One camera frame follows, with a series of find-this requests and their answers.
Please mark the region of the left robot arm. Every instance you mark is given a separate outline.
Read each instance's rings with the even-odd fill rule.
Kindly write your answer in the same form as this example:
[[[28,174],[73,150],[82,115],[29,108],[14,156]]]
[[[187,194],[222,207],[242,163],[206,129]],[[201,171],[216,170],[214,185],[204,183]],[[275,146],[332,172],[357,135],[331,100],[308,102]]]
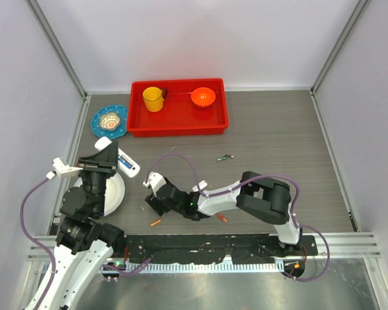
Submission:
[[[118,168],[118,143],[112,142],[91,156],[78,159],[76,166],[52,161],[52,170],[40,184],[53,177],[78,175],[80,187],[71,187],[63,195],[59,225],[53,250],[26,233],[50,258],[40,286],[27,309],[75,309],[94,275],[109,257],[119,257],[125,249],[123,230],[98,222],[104,214],[106,181]]]

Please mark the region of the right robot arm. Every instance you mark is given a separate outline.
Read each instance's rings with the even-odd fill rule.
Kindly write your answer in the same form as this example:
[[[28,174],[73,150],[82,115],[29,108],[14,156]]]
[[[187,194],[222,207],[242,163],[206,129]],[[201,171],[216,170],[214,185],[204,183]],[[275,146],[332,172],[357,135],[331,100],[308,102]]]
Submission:
[[[235,183],[208,191],[207,183],[196,184],[191,192],[184,192],[165,176],[150,172],[143,186],[151,190],[145,202],[159,215],[174,211],[184,218],[199,221],[223,211],[242,210],[262,222],[273,225],[279,240],[280,250],[296,254],[303,246],[302,228],[296,222],[294,207],[299,197],[295,187],[290,193],[291,180],[280,176],[263,176],[247,171]]]

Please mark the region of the white battery cover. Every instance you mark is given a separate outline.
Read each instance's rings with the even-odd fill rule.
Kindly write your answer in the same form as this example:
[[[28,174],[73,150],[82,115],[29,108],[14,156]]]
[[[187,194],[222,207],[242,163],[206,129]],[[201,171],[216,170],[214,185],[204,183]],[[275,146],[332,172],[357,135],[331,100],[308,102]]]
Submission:
[[[208,183],[205,180],[202,180],[197,185],[192,187],[192,191],[194,191],[194,192],[202,191],[207,186],[208,186]]]

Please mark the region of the white remote control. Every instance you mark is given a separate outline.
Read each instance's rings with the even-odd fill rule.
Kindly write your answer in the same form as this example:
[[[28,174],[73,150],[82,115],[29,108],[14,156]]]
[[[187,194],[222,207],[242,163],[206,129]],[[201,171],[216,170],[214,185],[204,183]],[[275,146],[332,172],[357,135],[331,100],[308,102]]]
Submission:
[[[101,151],[110,145],[112,141],[107,137],[102,137],[96,141],[94,147]],[[140,166],[130,156],[128,156],[121,148],[118,148],[118,167],[129,178],[136,177],[140,172]]]

